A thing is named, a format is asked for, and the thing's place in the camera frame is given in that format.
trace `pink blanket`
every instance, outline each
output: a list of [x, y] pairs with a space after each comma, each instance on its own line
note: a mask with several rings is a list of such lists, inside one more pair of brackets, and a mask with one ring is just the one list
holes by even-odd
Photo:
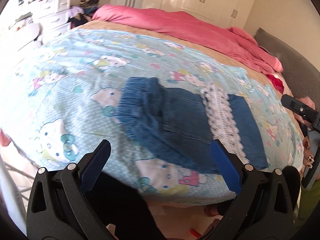
[[164, 33], [190, 41], [219, 51], [264, 74], [283, 70], [280, 61], [260, 49], [244, 30], [236, 27], [222, 29], [200, 21], [186, 12], [104, 5], [95, 13], [93, 19]]

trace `silver screw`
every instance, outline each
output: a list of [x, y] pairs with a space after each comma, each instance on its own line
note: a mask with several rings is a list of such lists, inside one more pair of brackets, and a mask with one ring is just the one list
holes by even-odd
[[282, 174], [282, 171], [281, 171], [280, 169], [276, 169], [275, 172], [276, 172], [276, 174], [278, 174], [278, 175], [281, 175], [281, 174]]
[[247, 171], [253, 171], [253, 166], [251, 164], [246, 164], [244, 167]]
[[76, 168], [76, 164], [75, 163], [70, 163], [69, 165], [68, 165], [68, 170], [70, 170], [70, 171], [72, 171], [72, 170], [74, 170], [75, 168]]
[[38, 173], [39, 174], [42, 174], [42, 173], [44, 173], [45, 172], [45, 168], [40, 168], [39, 170], [38, 170]]

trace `light blue bed sheet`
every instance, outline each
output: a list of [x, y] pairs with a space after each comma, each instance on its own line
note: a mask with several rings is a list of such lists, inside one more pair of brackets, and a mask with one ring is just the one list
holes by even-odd
[[146, 197], [179, 205], [233, 198], [220, 175], [157, 160], [127, 139], [114, 111], [129, 77], [157, 77], [164, 87], [192, 93], [215, 82], [243, 96], [260, 129], [267, 170], [301, 166], [301, 138], [270, 86], [197, 50], [120, 31], [71, 30], [34, 50], [0, 84], [0, 124], [28, 158], [48, 170], [78, 162], [107, 139], [112, 153], [103, 171]]

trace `tan mattress cover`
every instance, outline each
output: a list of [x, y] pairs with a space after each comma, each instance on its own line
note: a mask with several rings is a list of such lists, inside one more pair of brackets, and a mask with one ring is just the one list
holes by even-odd
[[[202, 52], [203, 54], [206, 54], [206, 55], [214, 58], [215, 60], [217, 60], [218, 62], [220, 62], [222, 64], [244, 68], [247, 71], [248, 77], [255, 79], [256, 81], [258, 81], [262, 85], [270, 85], [273, 88], [273, 90], [276, 92], [279, 99], [281, 99], [281, 94], [274, 88], [273, 84], [270, 82], [270, 80], [264, 74], [258, 73], [256, 71], [246, 67], [242, 63], [240, 63], [240, 62], [238, 62], [228, 56], [225, 56], [225, 55], [221, 54], [220, 52], [217, 52], [213, 49], [209, 49], [209, 48], [203, 47], [201, 45], [191, 43], [189, 41], [180, 40], [180, 39], [174, 38], [174, 37], [166, 35], [166, 34], [156, 33], [156, 32], [152, 32], [152, 31], [138, 29], [138, 28], [127, 26], [127, 25], [121, 25], [121, 24], [112, 23], [112, 22], [91, 21], [91, 22], [88, 22], [85, 25], [81, 25], [77, 28], [88, 29], [88, 30], [124, 31], [124, 32], [141, 34], [141, 35], [151, 36], [151, 37], [160, 38], [160, 39], [164, 39], [164, 40], [169, 40], [169, 41], [173, 41], [175, 43], [181, 44], [183, 46], [186, 46], [186, 47], [189, 47], [192, 49], [196, 49], [196, 50]], [[284, 87], [285, 87], [284, 93], [288, 94], [290, 96], [293, 96], [290, 89], [288, 88], [288, 86], [286, 84], [284, 84]], [[289, 110], [287, 110], [287, 111], [288, 111], [291, 119], [293, 120], [294, 124], [296, 125], [297, 130], [300, 132], [301, 137], [303, 138], [302, 132], [300, 130], [300, 127], [299, 127], [297, 121], [295, 120], [295, 118], [293, 116], [293, 113]]]

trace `green cloth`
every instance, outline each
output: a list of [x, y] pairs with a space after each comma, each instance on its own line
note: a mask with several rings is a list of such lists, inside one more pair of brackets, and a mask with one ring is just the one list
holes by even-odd
[[320, 180], [316, 181], [311, 190], [301, 187], [300, 206], [295, 227], [301, 227], [309, 218], [320, 200]]

